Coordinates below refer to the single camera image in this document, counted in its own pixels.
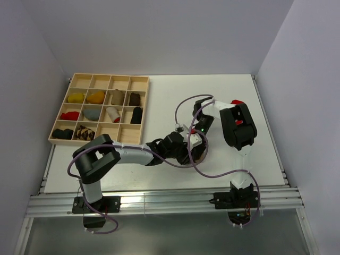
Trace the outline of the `brown argyle sock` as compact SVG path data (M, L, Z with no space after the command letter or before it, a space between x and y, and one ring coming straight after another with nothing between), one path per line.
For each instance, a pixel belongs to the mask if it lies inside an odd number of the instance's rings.
M197 149L195 151L195 154L193 155L193 160L195 164L201 163L205 159L207 153L208 153L208 148L206 148L205 150Z

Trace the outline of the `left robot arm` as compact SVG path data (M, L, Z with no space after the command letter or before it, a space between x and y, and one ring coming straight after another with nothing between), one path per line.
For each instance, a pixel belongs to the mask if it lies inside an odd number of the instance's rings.
M74 177L80 182L84 206L91 212L98 212L108 206L104 200L100 180L115 165L156 166L168 163L168 159L176 159L179 168L185 168L190 163L190 156L197 161L205 149L206 143L197 133L191 139L187 134L174 131L163 139L140 145L124 145L113 141L108 134L103 134L73 153L67 172L73 176L70 170L72 165L75 165L79 175Z

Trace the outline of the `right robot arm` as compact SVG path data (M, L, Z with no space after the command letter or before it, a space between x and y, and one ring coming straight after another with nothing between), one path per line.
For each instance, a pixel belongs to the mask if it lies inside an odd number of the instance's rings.
M207 97L195 102L193 117L198 121L195 129L204 134L215 119L220 120L223 138L233 150L234 164L233 169L229 171L230 190L214 195L209 202L217 209L257 207L259 191L245 166L257 137L257 128L247 105L237 99L227 104Z

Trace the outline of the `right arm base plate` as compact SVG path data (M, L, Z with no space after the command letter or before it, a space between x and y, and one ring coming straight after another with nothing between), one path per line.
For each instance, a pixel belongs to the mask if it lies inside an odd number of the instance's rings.
M213 198L209 200L215 209L246 209L257 208L259 202L258 193L242 193L236 190L229 192L216 192Z

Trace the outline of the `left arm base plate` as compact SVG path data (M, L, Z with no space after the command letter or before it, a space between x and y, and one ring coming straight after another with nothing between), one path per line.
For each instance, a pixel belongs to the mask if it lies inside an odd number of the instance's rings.
M118 213L121 205L120 196L103 196L97 202L90 204L95 210L101 213ZM90 209L83 197L75 197L73 201L73 214L89 214L94 211Z

